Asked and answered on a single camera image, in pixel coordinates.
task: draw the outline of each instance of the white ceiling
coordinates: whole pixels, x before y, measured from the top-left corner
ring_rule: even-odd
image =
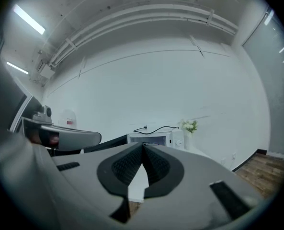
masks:
[[[111,13],[140,5],[181,4],[215,10],[215,14],[238,25],[246,0],[17,0],[16,3],[45,28],[43,35],[13,11],[4,26],[5,60],[30,72],[32,80],[46,82],[36,72],[41,58],[50,59],[76,31]]]

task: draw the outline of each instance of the white microwave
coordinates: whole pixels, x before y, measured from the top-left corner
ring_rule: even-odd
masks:
[[[183,130],[178,128],[168,132],[155,132],[149,135],[140,133],[127,134],[127,142],[147,142],[175,149],[184,149]]]

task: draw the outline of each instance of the wooden floor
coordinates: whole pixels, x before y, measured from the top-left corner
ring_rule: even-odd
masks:
[[[284,160],[256,153],[235,173],[268,198],[284,180]]]

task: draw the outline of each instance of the white vase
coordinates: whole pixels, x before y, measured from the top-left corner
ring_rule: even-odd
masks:
[[[186,129],[183,130],[184,135],[184,148],[188,151],[193,150],[195,147],[193,134]]]

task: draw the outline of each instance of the black power cord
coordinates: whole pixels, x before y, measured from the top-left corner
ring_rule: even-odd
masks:
[[[158,128],[158,129],[156,129],[155,131],[152,131],[152,132],[150,132],[150,133],[143,133],[143,132],[138,131],[138,130],[140,130],[140,129],[147,128],[147,126],[144,126],[143,128],[138,128],[138,129],[134,130],[133,132],[141,133],[141,134],[143,134],[143,135],[150,135],[150,134],[152,134],[152,133],[155,133],[155,132],[158,131],[159,129],[162,129],[162,128],[165,128],[165,127],[168,127],[168,128],[179,128],[178,126],[177,126],[177,127],[162,126],[161,128]]]

